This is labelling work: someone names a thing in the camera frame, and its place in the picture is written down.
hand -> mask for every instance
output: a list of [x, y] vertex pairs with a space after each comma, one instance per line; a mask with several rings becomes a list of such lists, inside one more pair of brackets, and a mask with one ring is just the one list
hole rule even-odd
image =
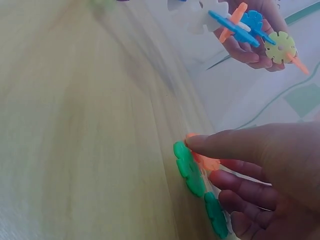
[[192, 151], [222, 159], [230, 170], [264, 182], [223, 170], [209, 177], [221, 189], [220, 204], [231, 213], [238, 238], [320, 239], [319, 123], [227, 130], [186, 143]]
[[[226, 0], [229, 3], [229, 12], [232, 14], [240, 3], [248, 4], [248, 10], [256, 10], [264, 17], [262, 31], [268, 35], [274, 31], [288, 32], [288, 26], [279, 12], [279, 7], [275, 0]], [[214, 34], [219, 38], [223, 27], [219, 28]], [[255, 48], [249, 43], [237, 42], [233, 36], [229, 37], [224, 43], [224, 48], [230, 56], [254, 69], [267, 69], [275, 72], [285, 69], [285, 65], [273, 63], [266, 56], [266, 50], [261, 38], [258, 38], [260, 46]]]

blue plastic block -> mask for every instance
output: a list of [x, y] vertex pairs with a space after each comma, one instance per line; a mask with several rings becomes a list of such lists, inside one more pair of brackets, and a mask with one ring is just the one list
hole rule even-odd
[[222, 17], [218, 13], [214, 11], [209, 11], [209, 15], [214, 18], [218, 23], [222, 26], [229, 29], [231, 32], [234, 33], [234, 38], [241, 43], [249, 43], [254, 47], [259, 47], [260, 43], [257, 39], [251, 36], [246, 30], [242, 29], [240, 26], [233, 24], [229, 19]]
[[255, 10], [250, 10], [243, 15], [241, 22], [251, 28], [251, 32], [249, 32], [249, 34], [254, 38], [256, 36], [259, 36], [266, 42], [272, 45], [276, 45], [276, 42], [273, 41], [264, 31], [262, 31], [263, 16], [261, 13]]

white plastic block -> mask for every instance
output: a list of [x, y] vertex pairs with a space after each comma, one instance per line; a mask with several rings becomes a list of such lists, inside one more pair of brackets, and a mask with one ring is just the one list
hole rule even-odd
[[217, 30], [221, 25], [209, 16], [208, 11], [215, 11], [226, 18], [229, 10], [228, 3], [202, 0], [201, 4], [198, 0], [168, 0], [168, 9], [172, 12], [173, 21], [182, 28], [187, 26], [187, 31], [191, 34], [203, 34], [204, 26], [209, 32]]

interlocking plastic toy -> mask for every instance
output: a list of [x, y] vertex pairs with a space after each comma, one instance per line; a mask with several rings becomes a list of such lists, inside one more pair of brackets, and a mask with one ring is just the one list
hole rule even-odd
[[[188, 134], [187, 136], [191, 137], [194, 136], [194, 134]], [[194, 161], [193, 156], [195, 156], [196, 161], [201, 162], [202, 159], [199, 160], [199, 157], [201, 156], [191, 153], [183, 141], [178, 141], [173, 145], [173, 152], [177, 157], [176, 164], [180, 174], [186, 179], [186, 184], [190, 191], [199, 198], [204, 196], [205, 208], [213, 230], [221, 239], [226, 238], [229, 234], [229, 230], [224, 212], [220, 207], [218, 200], [211, 192], [212, 189], [206, 189], [203, 176], [201, 175], [197, 163]]]
[[[192, 4], [197, 5], [198, 10], [193, 10]], [[296, 56], [297, 50], [292, 37], [285, 32], [266, 34], [262, 31], [262, 14], [255, 10], [246, 12], [248, 5], [244, 2], [231, 15], [228, 13], [229, 5], [218, 0], [202, 0], [200, 4], [198, 0], [168, 0], [168, 8], [176, 11], [174, 19], [182, 25], [188, 25], [190, 33], [202, 34], [204, 25], [210, 32], [223, 26], [224, 29], [219, 37], [221, 43], [233, 36], [238, 42], [249, 43], [255, 48], [260, 46], [257, 40], [257, 37], [260, 37], [264, 41], [266, 55], [274, 63], [292, 62], [303, 73], [309, 74], [307, 67]]]
[[273, 32], [269, 35], [271, 39], [276, 42], [276, 45], [271, 45], [268, 42], [264, 44], [265, 54], [268, 58], [272, 59], [272, 61], [276, 64], [281, 63], [294, 63], [298, 68], [302, 70], [306, 75], [309, 74], [309, 70], [307, 67], [300, 61], [300, 59], [296, 56], [297, 49], [295, 41], [292, 37], [290, 37], [286, 32]]
[[219, 201], [215, 198], [215, 195], [212, 192], [207, 192], [204, 195], [204, 201], [206, 212], [215, 233], [221, 239], [225, 239], [228, 236], [229, 231], [227, 227], [227, 221]]
[[186, 179], [186, 185], [193, 194], [202, 197], [205, 194], [205, 183], [190, 150], [183, 141], [178, 141], [173, 145], [173, 152], [177, 157], [176, 164], [180, 174]]
[[259, 36], [266, 42], [272, 45], [276, 45], [276, 42], [272, 40], [264, 31], [262, 31], [262, 27], [263, 27], [262, 21], [263, 21], [262, 14], [254, 10], [250, 10], [246, 12], [241, 19], [242, 23], [248, 25], [251, 28], [251, 31], [249, 32], [251, 36], [253, 37]]

finger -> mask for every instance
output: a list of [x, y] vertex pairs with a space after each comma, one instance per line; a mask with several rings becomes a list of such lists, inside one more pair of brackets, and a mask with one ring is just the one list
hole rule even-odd
[[248, 63], [248, 66], [253, 69], [269, 69], [273, 66], [273, 62], [266, 56], [260, 56], [259, 62]]
[[250, 178], [257, 179], [264, 183], [269, 183], [269, 181], [266, 178], [266, 175], [263, 172], [262, 167], [254, 163], [235, 159], [221, 159], [220, 162], [223, 166], [234, 172], [237, 172], [238, 174], [242, 174]]
[[[217, 38], [220, 37], [223, 28], [220, 27], [218, 30], [214, 31], [214, 34]], [[259, 61], [258, 54], [243, 50], [239, 43], [235, 40], [233, 36], [229, 37], [225, 42], [222, 44], [225, 50], [230, 54], [230, 56], [237, 61], [248, 64], [248, 63], [257, 63]]]
[[273, 65], [271, 67], [267, 68], [266, 70], [273, 73], [273, 72], [284, 70], [285, 68], [286, 68], [286, 66], [284, 63], [281, 63], [281, 64], [273, 63]]
[[288, 25], [282, 17], [275, 1], [262, 1], [261, 13], [268, 20], [274, 31], [288, 32]]
[[231, 190], [243, 200], [263, 209], [274, 211], [278, 192], [269, 185], [238, 177], [224, 170], [213, 171], [209, 180], [221, 190]]
[[238, 159], [262, 166], [262, 155], [270, 134], [269, 125], [240, 130], [225, 130], [214, 135], [186, 139], [194, 152], [213, 159]]
[[240, 48], [242, 48], [246, 52], [252, 52], [251, 45], [247, 42], [238, 42]]
[[231, 224], [235, 235], [241, 240], [267, 240], [265, 230], [242, 212], [231, 214]]
[[221, 191], [219, 202], [228, 213], [241, 212], [263, 229], [266, 229], [270, 225], [274, 216], [273, 211], [261, 210], [256, 205], [243, 200], [231, 190]]

